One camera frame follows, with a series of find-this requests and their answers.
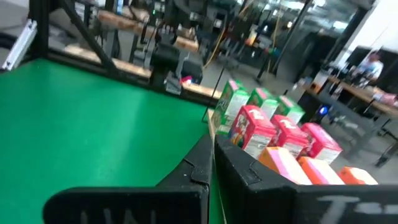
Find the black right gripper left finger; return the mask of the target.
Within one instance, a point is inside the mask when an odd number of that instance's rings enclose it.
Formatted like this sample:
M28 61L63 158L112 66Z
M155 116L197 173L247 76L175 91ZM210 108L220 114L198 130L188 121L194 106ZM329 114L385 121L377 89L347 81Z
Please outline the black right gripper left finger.
M213 141L204 134L154 187L75 187L51 196L45 224L207 224Z

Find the silver aluminium extrusion bar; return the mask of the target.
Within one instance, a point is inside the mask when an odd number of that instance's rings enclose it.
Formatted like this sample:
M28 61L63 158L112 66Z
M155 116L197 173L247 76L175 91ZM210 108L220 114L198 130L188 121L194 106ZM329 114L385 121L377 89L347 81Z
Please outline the silver aluminium extrusion bar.
M17 38L9 54L7 55L1 70L11 71L19 66L33 40L35 39L36 34L37 22L32 19L28 19L22 33Z

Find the green Apple Jacks cereal box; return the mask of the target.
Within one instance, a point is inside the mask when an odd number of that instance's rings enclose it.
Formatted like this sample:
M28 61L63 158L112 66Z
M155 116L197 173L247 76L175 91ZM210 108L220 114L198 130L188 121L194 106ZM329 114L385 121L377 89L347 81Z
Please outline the green Apple Jacks cereal box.
M211 117L217 134L228 134L239 110L250 95L241 82L229 79L224 86L220 99Z
M279 103L277 114L284 115L290 118L295 124L298 124L305 114L304 110L285 95L278 96L277 101Z
M259 107L271 119L279 106L279 102L267 89L255 88L248 99L247 105Z

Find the black computer with blue light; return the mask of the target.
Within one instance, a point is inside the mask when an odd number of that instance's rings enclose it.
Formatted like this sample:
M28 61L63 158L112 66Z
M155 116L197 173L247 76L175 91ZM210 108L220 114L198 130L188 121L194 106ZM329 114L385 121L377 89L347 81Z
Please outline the black computer with blue light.
M308 121L320 124L322 119L330 112L331 105L319 100L316 96L308 95L307 111Z

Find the person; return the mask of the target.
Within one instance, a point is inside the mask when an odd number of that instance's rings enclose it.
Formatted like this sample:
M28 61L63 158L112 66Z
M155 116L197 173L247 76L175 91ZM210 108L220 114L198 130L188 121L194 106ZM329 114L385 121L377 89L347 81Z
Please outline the person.
M380 58L381 54L378 51L372 51L354 69L353 76L358 86L366 86L379 78L384 68L384 64L380 61Z

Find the green table mat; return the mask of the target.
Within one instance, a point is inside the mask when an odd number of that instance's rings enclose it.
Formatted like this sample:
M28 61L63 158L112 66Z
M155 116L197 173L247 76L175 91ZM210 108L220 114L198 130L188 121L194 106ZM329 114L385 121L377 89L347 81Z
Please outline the green table mat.
M72 187L151 187L208 126L205 107L47 60L0 74L0 224L42 224Z

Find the red Froot Loops cereal box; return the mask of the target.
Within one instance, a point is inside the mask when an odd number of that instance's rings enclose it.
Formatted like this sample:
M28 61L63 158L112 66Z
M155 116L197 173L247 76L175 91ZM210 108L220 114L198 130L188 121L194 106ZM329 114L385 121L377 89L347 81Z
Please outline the red Froot Loops cereal box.
M304 123L301 130L306 133L308 146L301 153L331 164L342 152L340 145L317 123Z
M307 134L303 132L293 121L283 115L275 114L271 118L276 135L270 145L287 149L294 158L298 158L302 151L309 145Z
M231 125L228 138L234 145L258 159L276 132L263 110L255 105L244 105Z

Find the black metal rig frame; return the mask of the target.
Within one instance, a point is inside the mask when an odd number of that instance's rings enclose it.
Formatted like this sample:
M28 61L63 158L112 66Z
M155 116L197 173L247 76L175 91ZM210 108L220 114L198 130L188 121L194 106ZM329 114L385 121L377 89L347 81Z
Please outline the black metal rig frame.
M83 25L82 20L72 9L69 0L57 0L66 10L68 18L77 26L78 31L88 42L90 50L81 47L69 47L60 51L49 48L49 4L50 0L29 0L28 18L37 23L36 35L30 46L32 58L46 58L55 62L80 68L87 72L116 80L130 85L151 90L157 93L170 95L183 100L191 101L214 108L221 98L221 92L214 89L200 86L194 83L180 84L180 93L167 91L160 85L153 82L154 75L150 70L139 67L129 62L109 57L95 41L94 36Z

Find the orange Mini Wheats cereal box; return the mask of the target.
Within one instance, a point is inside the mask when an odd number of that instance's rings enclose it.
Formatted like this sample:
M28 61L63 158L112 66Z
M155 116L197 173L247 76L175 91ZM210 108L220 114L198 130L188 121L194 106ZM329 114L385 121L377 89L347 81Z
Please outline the orange Mini Wheats cereal box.
M312 185L296 159L283 147L265 148L259 162L295 184Z
M356 167L344 166L339 172L340 179L348 185L378 185L379 183L366 171Z
M344 185L338 174L325 161L301 157L299 165L314 185Z

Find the wooden workbench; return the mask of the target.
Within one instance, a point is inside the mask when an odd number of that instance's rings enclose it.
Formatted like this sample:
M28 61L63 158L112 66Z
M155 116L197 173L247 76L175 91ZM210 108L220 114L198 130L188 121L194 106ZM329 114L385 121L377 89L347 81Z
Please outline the wooden workbench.
M305 90L309 91L310 93L319 95L322 90L326 89L326 84L336 84L337 86L340 86L344 90L351 93L354 97L359 98L360 100L366 103L370 103L371 106L373 106L380 112L389 115L391 118L398 118L398 107L388 105L380 101L375 101L373 96L365 89L351 86L346 82L341 81L331 75L325 75L323 73L319 73L316 76L316 78L311 82L311 84L303 85L303 87Z
M113 28L128 30L135 34L142 34L144 24L141 22L134 21L130 18L114 14L105 10L98 11L98 19L108 26ZM186 50L196 52L199 49L199 43L196 37L196 32L193 28L186 29L184 27L178 27L174 30L177 35L175 46L182 47Z

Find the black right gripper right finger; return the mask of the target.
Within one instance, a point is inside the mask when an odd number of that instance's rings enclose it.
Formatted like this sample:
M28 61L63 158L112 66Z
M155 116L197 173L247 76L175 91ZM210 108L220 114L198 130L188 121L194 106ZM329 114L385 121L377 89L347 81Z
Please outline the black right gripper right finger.
M224 136L214 150L228 224L398 224L398 185L298 185Z

